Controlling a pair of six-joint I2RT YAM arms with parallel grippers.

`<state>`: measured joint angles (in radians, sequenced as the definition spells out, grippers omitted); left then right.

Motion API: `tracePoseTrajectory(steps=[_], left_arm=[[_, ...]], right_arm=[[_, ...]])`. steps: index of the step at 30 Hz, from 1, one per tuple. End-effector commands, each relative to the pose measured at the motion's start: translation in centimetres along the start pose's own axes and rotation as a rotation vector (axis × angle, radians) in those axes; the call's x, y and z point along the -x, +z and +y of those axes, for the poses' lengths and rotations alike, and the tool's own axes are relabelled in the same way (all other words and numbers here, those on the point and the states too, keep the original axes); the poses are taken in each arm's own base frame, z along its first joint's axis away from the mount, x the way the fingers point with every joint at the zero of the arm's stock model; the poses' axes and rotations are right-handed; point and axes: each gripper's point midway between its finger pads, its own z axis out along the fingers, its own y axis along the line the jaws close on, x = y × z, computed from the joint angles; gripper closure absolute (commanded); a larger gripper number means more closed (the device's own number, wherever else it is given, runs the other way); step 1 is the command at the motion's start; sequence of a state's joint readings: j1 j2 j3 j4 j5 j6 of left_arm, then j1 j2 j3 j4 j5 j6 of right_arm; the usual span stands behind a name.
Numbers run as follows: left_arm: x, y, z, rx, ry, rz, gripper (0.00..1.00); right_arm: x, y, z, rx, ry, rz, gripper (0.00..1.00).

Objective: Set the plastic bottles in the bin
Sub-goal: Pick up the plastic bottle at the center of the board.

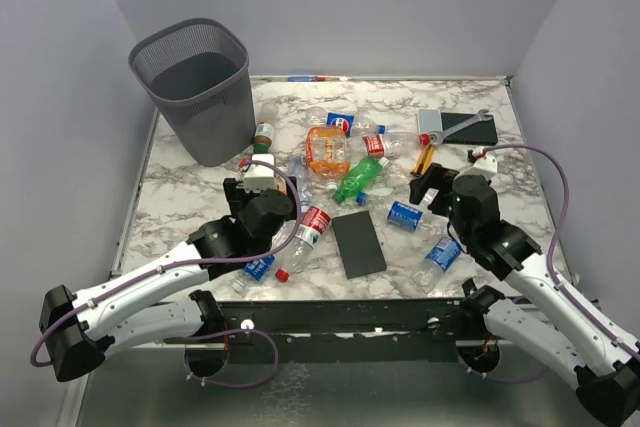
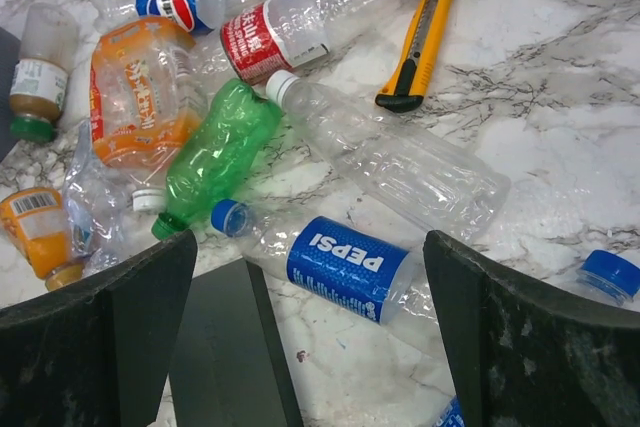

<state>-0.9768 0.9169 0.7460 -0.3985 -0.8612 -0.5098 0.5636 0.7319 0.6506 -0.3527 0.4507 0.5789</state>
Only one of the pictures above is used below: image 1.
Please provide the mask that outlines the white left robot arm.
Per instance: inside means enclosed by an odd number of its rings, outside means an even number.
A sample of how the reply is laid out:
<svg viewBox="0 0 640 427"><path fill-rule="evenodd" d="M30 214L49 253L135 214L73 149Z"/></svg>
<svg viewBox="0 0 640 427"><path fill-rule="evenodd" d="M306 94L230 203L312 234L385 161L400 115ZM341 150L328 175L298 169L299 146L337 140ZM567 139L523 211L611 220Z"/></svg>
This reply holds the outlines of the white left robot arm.
<svg viewBox="0 0 640 427"><path fill-rule="evenodd" d="M35 367L49 367L59 382L83 377L108 357L155 340L206 342L225 325L212 294L200 285L277 253L272 239L300 214L294 180L285 192L247 193L224 182L228 215L204 223L160 258L126 275L72 291L65 285L44 296L35 350L46 350Z"/></svg>

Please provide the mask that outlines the red label bottle red cap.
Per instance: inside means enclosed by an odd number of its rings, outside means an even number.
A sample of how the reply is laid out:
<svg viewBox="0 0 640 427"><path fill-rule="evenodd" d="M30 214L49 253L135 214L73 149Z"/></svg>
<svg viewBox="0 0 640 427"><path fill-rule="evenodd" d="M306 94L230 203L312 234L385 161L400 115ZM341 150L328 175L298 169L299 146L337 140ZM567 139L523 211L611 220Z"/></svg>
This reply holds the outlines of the red label bottle red cap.
<svg viewBox="0 0 640 427"><path fill-rule="evenodd" d="M368 134L355 144L356 151L374 158L396 158L424 145L424 135L415 132Z"/></svg>

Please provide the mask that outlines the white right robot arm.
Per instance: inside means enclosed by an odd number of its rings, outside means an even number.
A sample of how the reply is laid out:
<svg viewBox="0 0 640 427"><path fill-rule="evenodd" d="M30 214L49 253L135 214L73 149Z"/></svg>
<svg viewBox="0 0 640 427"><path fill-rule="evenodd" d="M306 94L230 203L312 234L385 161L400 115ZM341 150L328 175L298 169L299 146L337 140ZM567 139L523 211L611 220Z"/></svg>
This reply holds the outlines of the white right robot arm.
<svg viewBox="0 0 640 427"><path fill-rule="evenodd" d="M510 341L563 378L597 421L623 425L639 409L638 339L548 265L524 230L502 219L491 186L495 173L480 164L458 172L434 163L409 183L410 203L427 200L478 265L546 318L540 321L496 289L482 287L461 303L461 330L472 338L490 332Z"/></svg>

